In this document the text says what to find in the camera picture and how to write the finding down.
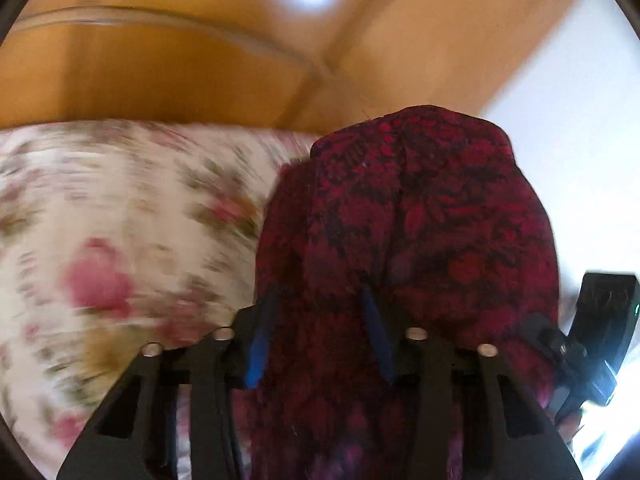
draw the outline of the screw head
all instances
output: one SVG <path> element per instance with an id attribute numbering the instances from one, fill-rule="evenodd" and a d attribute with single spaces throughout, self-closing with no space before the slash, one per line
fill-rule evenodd
<path id="1" fill-rule="evenodd" d="M 489 343 L 482 343 L 478 346 L 478 353 L 482 357 L 496 357 L 498 355 L 498 349 Z"/>
<path id="2" fill-rule="evenodd" d="M 162 345 L 160 343 L 147 343 L 142 347 L 142 355 L 144 357 L 156 357 L 162 353 Z"/>
<path id="3" fill-rule="evenodd" d="M 427 331 L 419 326 L 412 326 L 411 328 L 407 328 L 406 332 L 404 332 L 404 337 L 410 341 L 424 341 L 428 336 L 429 334 L 427 334 Z"/>
<path id="4" fill-rule="evenodd" d="M 217 329 L 213 333 L 213 339 L 215 339 L 216 341 L 229 341 L 233 339 L 235 335 L 236 334 L 234 333 L 233 329 L 225 326 L 223 328 Z"/>

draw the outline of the white floral fabric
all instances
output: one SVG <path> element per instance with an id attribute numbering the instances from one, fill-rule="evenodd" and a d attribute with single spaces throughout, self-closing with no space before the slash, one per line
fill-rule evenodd
<path id="1" fill-rule="evenodd" d="M 314 140 L 131 121 L 0 132 L 0 413 L 44 476 L 142 344 L 190 344 L 252 304 L 262 210 Z"/>

